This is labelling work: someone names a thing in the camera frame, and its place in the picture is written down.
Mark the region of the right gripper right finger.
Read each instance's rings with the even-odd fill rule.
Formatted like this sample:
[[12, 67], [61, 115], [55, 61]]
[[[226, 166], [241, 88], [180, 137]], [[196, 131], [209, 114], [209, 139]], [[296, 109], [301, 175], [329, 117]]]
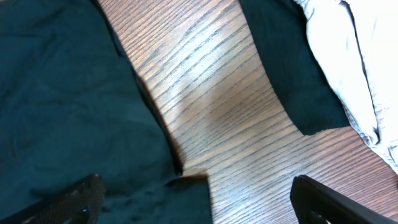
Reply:
[[300, 224], [397, 224], [306, 175], [294, 177], [290, 201]]

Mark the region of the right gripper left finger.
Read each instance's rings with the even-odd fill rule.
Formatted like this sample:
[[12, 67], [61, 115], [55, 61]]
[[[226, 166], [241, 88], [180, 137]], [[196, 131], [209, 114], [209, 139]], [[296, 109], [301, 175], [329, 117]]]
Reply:
[[1, 224], [96, 224], [104, 203], [102, 177], [90, 174], [59, 193], [1, 220]]

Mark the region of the black shorts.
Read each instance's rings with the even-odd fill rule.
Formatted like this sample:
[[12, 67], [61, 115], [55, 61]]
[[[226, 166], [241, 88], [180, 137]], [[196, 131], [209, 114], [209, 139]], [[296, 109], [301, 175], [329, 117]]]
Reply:
[[1, 217], [90, 174], [100, 223], [211, 223], [97, 1], [1, 2]]

